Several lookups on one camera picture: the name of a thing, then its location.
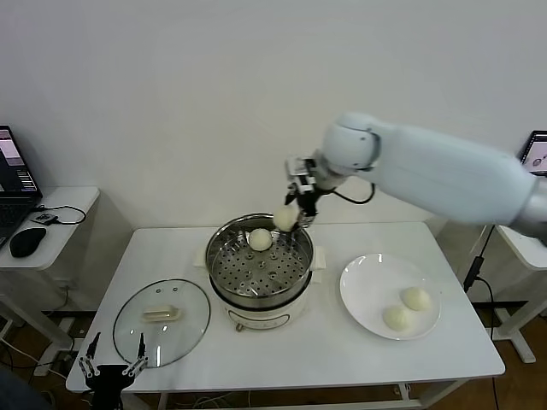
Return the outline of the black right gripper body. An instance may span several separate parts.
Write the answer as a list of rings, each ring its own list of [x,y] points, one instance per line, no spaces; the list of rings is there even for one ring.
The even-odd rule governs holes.
[[[291,187],[290,191],[293,191],[297,194],[297,198],[294,200],[297,202],[298,208],[316,208],[316,203],[318,202],[321,194],[315,187],[311,187],[305,190],[299,190],[297,187]]]

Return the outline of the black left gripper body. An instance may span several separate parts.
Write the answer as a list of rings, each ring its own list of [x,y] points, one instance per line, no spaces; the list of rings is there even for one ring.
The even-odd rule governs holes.
[[[122,409],[121,391],[129,386],[128,365],[100,365],[86,374],[86,386],[93,393],[92,410]]]

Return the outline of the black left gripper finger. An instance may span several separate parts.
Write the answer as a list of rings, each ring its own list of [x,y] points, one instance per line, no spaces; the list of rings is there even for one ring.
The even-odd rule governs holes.
[[[144,334],[140,334],[139,344],[138,344],[138,354],[137,359],[130,364],[122,374],[128,377],[137,377],[146,367],[148,363],[148,356],[146,355],[146,345],[144,341]]]
[[[92,378],[94,376],[99,375],[99,371],[97,367],[95,366],[94,358],[95,353],[97,351],[97,345],[99,342],[99,338],[101,336],[101,333],[98,332],[91,343],[88,345],[87,350],[85,354],[81,357],[79,357],[79,368],[82,371],[85,378]]]

